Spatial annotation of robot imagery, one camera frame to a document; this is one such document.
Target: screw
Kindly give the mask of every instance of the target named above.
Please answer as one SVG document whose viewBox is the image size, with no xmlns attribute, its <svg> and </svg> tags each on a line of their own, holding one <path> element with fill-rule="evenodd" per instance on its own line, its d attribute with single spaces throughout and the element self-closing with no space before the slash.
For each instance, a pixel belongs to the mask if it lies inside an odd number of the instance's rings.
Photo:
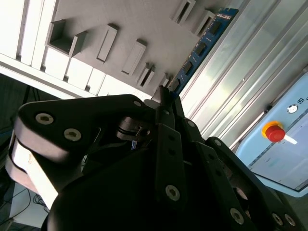
<svg viewBox="0 0 308 231">
<path fill-rule="evenodd" d="M 231 213 L 232 218 L 237 223 L 239 223 L 240 225 L 244 224 L 244 218 L 243 218 L 242 214 L 236 208 L 230 209 L 230 213 Z"/>
<path fill-rule="evenodd" d="M 194 123 L 192 121 L 188 121 L 187 123 L 188 123 L 189 126 L 194 128 L 195 125 L 194 125 Z"/>
<path fill-rule="evenodd" d="M 136 104 L 138 107 L 141 107 L 141 103 L 139 103 L 138 101 L 134 101 L 134 104 Z"/>
<path fill-rule="evenodd" d="M 275 221 L 277 222 L 277 224 L 283 225 L 281 218 L 276 213 L 273 213 L 272 216 L 275 219 Z"/>
<path fill-rule="evenodd" d="M 290 223 L 290 225 L 292 225 L 292 226 L 296 225 L 295 221 L 288 214 L 285 214 L 284 217 L 287 219 L 287 221 Z"/>
<path fill-rule="evenodd" d="M 167 115 L 169 115 L 169 114 L 170 114 L 170 112 L 169 112 L 169 111 L 167 111 L 167 110 L 165 110 L 165 109 L 163 110 L 163 112 L 164 112 L 164 113 L 166 113 Z"/>
<path fill-rule="evenodd" d="M 173 186 L 171 184 L 167 185 L 167 187 L 166 187 L 166 194 L 173 201 L 178 201 L 179 198 L 180 198 L 179 190 L 175 186 Z"/>
<path fill-rule="evenodd" d="M 74 128 L 68 128 L 64 131 L 64 137 L 69 141 L 78 141 L 81 139 L 81 133 Z"/>
<path fill-rule="evenodd" d="M 47 113 L 39 113 L 35 116 L 36 121 L 40 124 L 48 125 L 53 123 L 53 117 Z"/>
<path fill-rule="evenodd" d="M 218 146 L 221 146 L 221 142 L 219 140 L 214 140 L 215 144 L 217 144 Z"/>
</svg>

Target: cable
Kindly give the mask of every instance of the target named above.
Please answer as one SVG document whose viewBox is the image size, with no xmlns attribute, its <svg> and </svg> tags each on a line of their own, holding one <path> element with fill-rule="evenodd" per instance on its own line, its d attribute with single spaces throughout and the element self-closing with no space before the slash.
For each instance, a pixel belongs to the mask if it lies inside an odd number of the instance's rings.
<svg viewBox="0 0 308 231">
<path fill-rule="evenodd" d="M 24 209 L 21 210 L 19 213 L 17 213 L 16 215 L 12 216 L 11 218 L 10 218 L 10 217 L 6 218 L 3 222 L 0 223 L 0 226 L 3 225 L 4 223 L 8 222 L 10 219 L 13 219 L 14 217 L 18 216 L 19 214 L 21 214 L 22 212 L 24 212 L 24 211 L 30 206 L 30 204 L 31 204 L 31 195 L 30 195 L 29 189 L 27 189 L 27 190 L 28 190 L 28 194 L 29 194 L 29 203 L 28 203 L 28 205 L 26 206 L 26 208 L 24 208 Z"/>
<path fill-rule="evenodd" d="M 37 204 L 37 205 L 43 206 L 43 207 L 44 207 L 44 211 L 45 211 L 46 213 L 49 213 L 49 209 L 47 208 L 47 206 L 46 206 L 46 204 L 45 204 L 43 198 L 42 198 L 40 195 L 35 194 L 35 196 L 33 197 L 32 201 L 33 201 L 33 203 L 35 203 L 35 204 Z"/>
<path fill-rule="evenodd" d="M 16 194 L 16 195 L 12 196 L 12 197 L 10 198 L 10 200 L 12 200 L 14 197 L 16 197 L 17 195 L 21 194 L 21 193 L 22 193 L 23 191 L 25 191 L 25 190 L 26 190 L 26 189 L 20 191 L 20 192 L 19 192 L 18 194 Z M 5 203 L 1 206 L 0 210 L 1 210 L 8 202 L 5 202 Z"/>
</svg>

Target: control panel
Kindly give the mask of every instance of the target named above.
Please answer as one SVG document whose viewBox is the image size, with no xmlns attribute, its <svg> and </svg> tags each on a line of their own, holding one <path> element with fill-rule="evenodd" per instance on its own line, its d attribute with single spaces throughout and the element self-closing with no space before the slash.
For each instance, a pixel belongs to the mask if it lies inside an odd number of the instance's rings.
<svg viewBox="0 0 308 231">
<path fill-rule="evenodd" d="M 265 115 L 236 154 L 266 185 L 301 197 L 308 193 L 308 73 Z"/>
</svg>

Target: emergency stop button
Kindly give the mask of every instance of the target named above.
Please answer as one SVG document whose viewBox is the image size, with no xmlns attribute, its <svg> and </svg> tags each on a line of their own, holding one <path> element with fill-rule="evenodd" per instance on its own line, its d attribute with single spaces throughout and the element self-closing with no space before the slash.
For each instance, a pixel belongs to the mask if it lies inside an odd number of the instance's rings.
<svg viewBox="0 0 308 231">
<path fill-rule="evenodd" d="M 284 139 L 285 131 L 279 126 L 271 126 L 266 129 L 265 135 L 272 142 L 280 142 Z"/>
<path fill-rule="evenodd" d="M 271 142 L 280 142 L 285 137 L 281 123 L 274 121 L 267 123 L 262 129 L 262 135 Z"/>
</svg>

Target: blue circuit board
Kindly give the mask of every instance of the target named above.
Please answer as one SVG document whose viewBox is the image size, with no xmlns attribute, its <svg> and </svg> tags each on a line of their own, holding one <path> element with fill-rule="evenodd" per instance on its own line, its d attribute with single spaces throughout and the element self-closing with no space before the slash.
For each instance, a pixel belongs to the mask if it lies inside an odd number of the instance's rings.
<svg viewBox="0 0 308 231">
<path fill-rule="evenodd" d="M 188 59 L 185 61 L 184 65 L 170 83 L 169 89 L 172 92 L 171 94 L 173 98 L 179 96 L 237 13 L 237 9 L 222 8 L 219 13 L 216 14 L 205 33 L 197 42 Z"/>
</svg>

